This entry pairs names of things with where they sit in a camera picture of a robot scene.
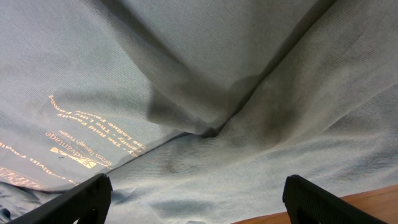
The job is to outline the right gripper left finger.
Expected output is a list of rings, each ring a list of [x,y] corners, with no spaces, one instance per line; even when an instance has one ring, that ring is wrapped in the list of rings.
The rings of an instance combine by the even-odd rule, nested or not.
[[[109,177],[97,174],[9,223],[104,224],[112,191]]]

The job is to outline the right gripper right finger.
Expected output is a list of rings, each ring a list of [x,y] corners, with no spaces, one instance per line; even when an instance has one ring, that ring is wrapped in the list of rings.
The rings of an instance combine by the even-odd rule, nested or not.
[[[292,224],[386,224],[299,175],[286,178],[282,201]]]

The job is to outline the light blue printed t-shirt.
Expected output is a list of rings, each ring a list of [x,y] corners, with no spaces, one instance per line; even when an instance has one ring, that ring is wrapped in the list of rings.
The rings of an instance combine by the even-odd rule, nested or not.
[[[1,218],[230,223],[397,183],[397,1],[1,1]]]

